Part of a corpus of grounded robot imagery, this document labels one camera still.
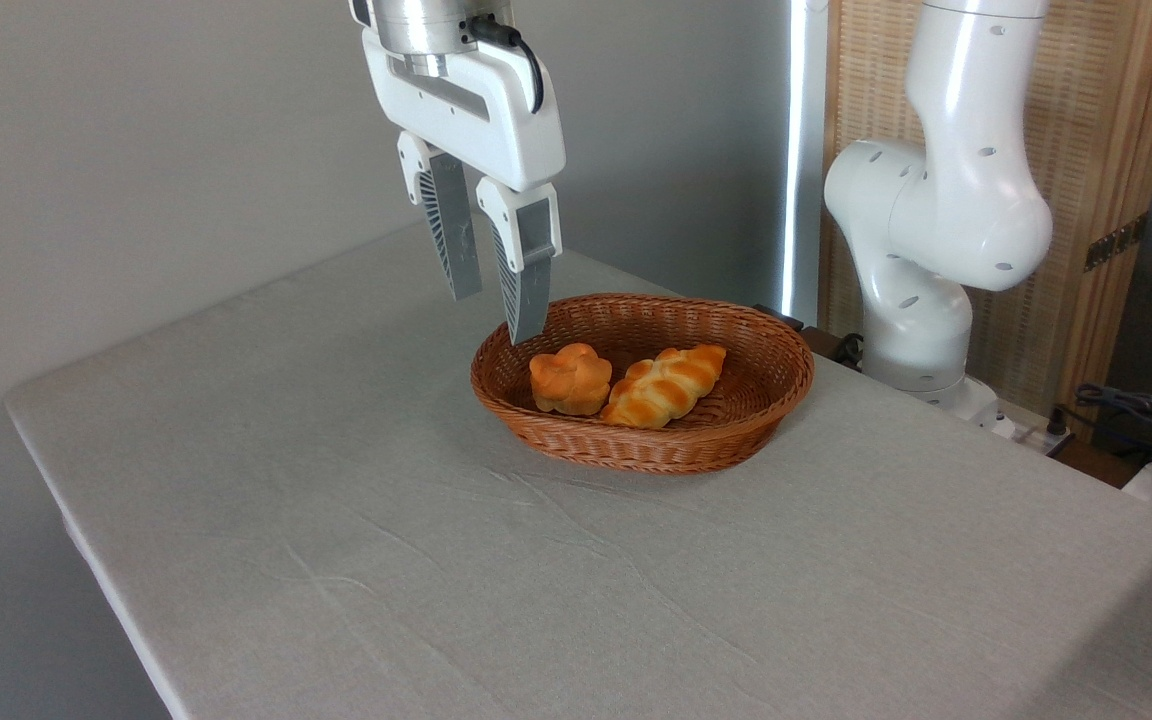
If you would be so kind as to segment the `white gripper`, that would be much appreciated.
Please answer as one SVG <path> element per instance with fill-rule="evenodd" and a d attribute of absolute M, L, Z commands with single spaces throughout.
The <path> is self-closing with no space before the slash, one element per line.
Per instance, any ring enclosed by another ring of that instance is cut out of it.
<path fill-rule="evenodd" d="M 480 179 L 476 195 L 492 223 L 509 340 L 538 336 L 550 260 L 562 253 L 556 190 L 547 182 L 563 170 L 566 151 L 548 70 L 535 111 L 535 74 L 518 50 L 479 44 L 445 56 L 447 74 L 433 78 L 408 71 L 374 29 L 362 31 L 362 45 L 385 118 L 404 129 L 396 146 L 407 195 L 424 211 L 454 300 L 483 290 L 465 161 L 492 177 Z"/>

